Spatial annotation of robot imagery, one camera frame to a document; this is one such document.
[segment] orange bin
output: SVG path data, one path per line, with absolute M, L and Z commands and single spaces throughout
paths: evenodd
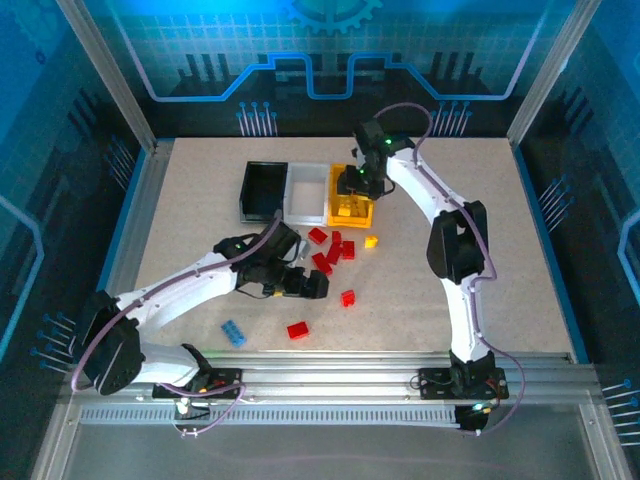
M 373 200 L 362 195 L 338 195 L 338 177 L 347 168 L 344 164 L 331 165 L 329 172 L 330 227 L 370 228 L 373 223 Z

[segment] white tabletop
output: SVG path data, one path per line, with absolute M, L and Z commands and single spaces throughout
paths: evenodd
M 153 219 L 136 286 L 195 262 L 219 240 L 261 226 L 240 223 L 238 198 L 247 161 L 349 163 L 350 138 L 177 139 Z M 569 352 L 564 320 L 505 139 L 430 139 L 425 160 L 457 193 L 488 212 L 489 248 L 498 280 L 483 286 L 485 335 L 510 351 Z M 306 237 L 307 227 L 294 227 Z M 400 188 L 379 200 L 369 230 L 340 229 L 356 243 L 322 300 L 215 298 L 165 326 L 156 341 L 192 343 L 203 351 L 232 350 L 220 326 L 233 319 L 246 351 L 447 351 L 451 328 L 440 280 L 426 259 L 429 225 Z M 377 235 L 378 247 L 364 249 Z M 327 244 L 312 253 L 327 252 Z M 302 264 L 310 267 L 308 258 Z M 340 305 L 353 289 L 355 307 Z M 306 321 L 311 334 L 292 341 L 286 326 Z

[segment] red lego brick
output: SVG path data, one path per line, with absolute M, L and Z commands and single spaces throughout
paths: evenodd
M 313 259 L 313 263 L 315 264 L 316 268 L 322 273 L 327 276 L 333 273 L 333 269 L 331 268 L 331 265 L 329 265 L 329 262 L 327 262 L 327 259 L 325 258 L 323 253 L 316 253 L 315 255 L 312 255 L 311 258 Z
M 309 327 L 307 327 L 307 322 L 300 322 L 289 325 L 287 327 L 287 332 L 289 333 L 289 338 L 291 340 L 297 340 L 298 338 L 303 338 L 309 335 Z
M 356 294 L 353 290 L 347 290 L 340 295 L 343 307 L 351 307 L 356 304 Z
M 327 262 L 332 265 L 337 265 L 340 255 L 342 255 L 342 245 L 340 245 L 339 243 L 334 243 L 333 245 L 331 245 L 329 253 L 327 253 Z
M 346 240 L 342 242 L 342 258 L 345 260 L 354 260 L 356 258 L 356 244 Z
M 312 228 L 311 231 L 309 232 L 309 238 L 316 245 L 321 245 L 322 243 L 324 243 L 324 241 L 328 237 L 329 237 L 329 235 L 327 235 L 326 233 L 324 233 L 322 230 L 320 230 L 317 227 Z

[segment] gear graphic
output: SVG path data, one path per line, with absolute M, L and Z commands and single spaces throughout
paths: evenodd
M 22 33 L 38 50 L 46 51 L 58 33 L 55 0 L 8 0 L 3 3 L 13 13 Z
M 300 28 L 309 27 L 313 33 L 324 31 L 327 35 L 359 28 L 362 20 L 371 20 L 373 9 L 379 7 L 380 0 L 286 0 L 285 5 L 289 19 L 297 20 Z

